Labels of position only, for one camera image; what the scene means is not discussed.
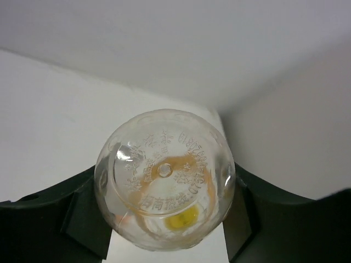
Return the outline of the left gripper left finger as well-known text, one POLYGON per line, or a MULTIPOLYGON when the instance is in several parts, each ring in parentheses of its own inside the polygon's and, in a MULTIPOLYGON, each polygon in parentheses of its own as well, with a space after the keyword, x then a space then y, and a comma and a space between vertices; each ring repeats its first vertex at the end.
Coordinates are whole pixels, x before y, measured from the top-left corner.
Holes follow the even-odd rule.
POLYGON ((91 167, 16 202, 1 202, 1 262, 102 262, 112 229, 91 167))

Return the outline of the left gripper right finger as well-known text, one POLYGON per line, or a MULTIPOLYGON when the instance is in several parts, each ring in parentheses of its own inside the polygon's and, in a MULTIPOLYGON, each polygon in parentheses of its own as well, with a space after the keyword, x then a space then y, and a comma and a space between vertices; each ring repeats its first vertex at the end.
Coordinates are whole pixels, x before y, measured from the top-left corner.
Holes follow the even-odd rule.
POLYGON ((229 262, 350 262, 350 189, 312 200, 235 170, 229 262))

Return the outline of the clear bottle yellow cap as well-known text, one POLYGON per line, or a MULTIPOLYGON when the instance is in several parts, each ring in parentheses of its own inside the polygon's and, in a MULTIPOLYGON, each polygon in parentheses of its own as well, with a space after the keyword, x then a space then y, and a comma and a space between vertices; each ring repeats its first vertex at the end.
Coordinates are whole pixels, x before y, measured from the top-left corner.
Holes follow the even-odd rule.
POLYGON ((123 123, 104 144, 94 171, 105 221, 149 251, 199 244, 228 214, 235 181, 233 156, 220 131, 173 109, 123 123))

